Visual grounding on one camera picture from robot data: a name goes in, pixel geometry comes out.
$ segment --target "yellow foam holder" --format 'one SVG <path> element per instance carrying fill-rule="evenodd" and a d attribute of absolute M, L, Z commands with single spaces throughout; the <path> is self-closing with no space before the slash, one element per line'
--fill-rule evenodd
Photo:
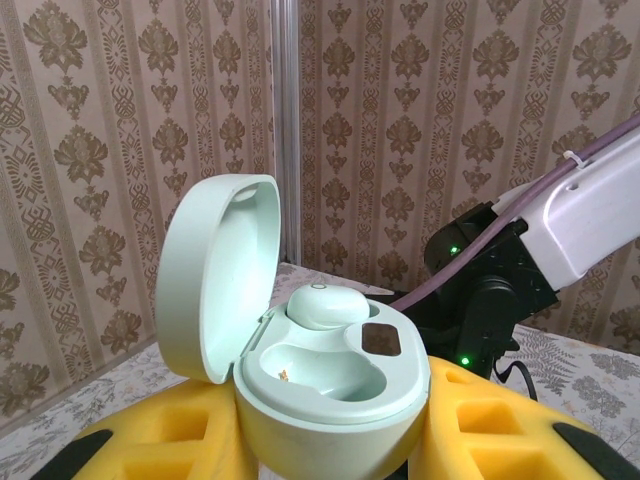
<path fill-rule="evenodd" d="M 562 413 L 444 360 L 429 359 L 431 395 L 411 480 L 595 480 L 558 435 Z M 254 480 L 258 462 L 236 414 L 233 382 L 188 380 L 83 431 L 113 436 L 74 480 Z"/>

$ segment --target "black cable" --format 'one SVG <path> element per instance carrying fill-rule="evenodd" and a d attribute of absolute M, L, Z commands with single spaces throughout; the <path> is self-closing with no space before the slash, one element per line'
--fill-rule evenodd
<path fill-rule="evenodd" d="M 507 367 L 507 369 L 504 372 L 499 373 L 497 368 L 497 361 L 494 360 L 493 362 L 493 371 L 495 372 L 496 377 L 498 377 L 498 380 L 500 380 L 500 382 L 502 383 L 507 383 L 507 380 L 509 380 L 509 375 L 511 375 L 511 370 L 513 370 L 513 367 L 517 367 L 518 370 L 520 370 L 520 372 L 522 373 L 522 376 L 524 377 L 524 382 L 527 384 L 527 390 L 529 390 L 529 398 L 537 402 L 538 394 L 536 393 L 536 387 L 533 384 L 533 379 L 531 378 L 529 369 L 524 363 L 522 363 L 520 360 L 515 360 L 514 362 L 511 363 L 511 365 Z"/>

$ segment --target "earbud slot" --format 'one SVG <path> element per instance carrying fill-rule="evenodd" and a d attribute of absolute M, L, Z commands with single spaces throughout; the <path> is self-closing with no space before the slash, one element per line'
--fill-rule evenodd
<path fill-rule="evenodd" d="M 355 352 L 318 352 L 280 344 L 262 354 L 260 366 L 274 378 L 343 402 L 371 400 L 387 386 L 385 375 Z"/>

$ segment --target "damask wallpaper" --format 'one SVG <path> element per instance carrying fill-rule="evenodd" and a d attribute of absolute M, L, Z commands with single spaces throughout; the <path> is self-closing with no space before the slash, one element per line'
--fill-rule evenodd
<path fill-rule="evenodd" d="M 154 333 L 189 186 L 274 171 L 260 0 L 0 2 L 0 427 Z"/>
<path fill-rule="evenodd" d="M 640 112 L 629 0 L 300 0 L 307 267 L 396 289 L 452 218 Z M 640 241 L 529 325 L 640 354 Z"/>

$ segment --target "patterned wallpaper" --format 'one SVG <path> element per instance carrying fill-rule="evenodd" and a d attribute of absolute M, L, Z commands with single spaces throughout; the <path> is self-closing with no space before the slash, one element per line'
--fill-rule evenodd
<path fill-rule="evenodd" d="M 153 335 L 190 185 L 273 173 L 266 5 L 0 2 L 0 427 Z"/>
<path fill-rule="evenodd" d="M 629 0 L 301 0 L 303 263 L 390 288 L 426 240 L 640 112 Z M 640 240 L 528 324 L 640 354 Z"/>

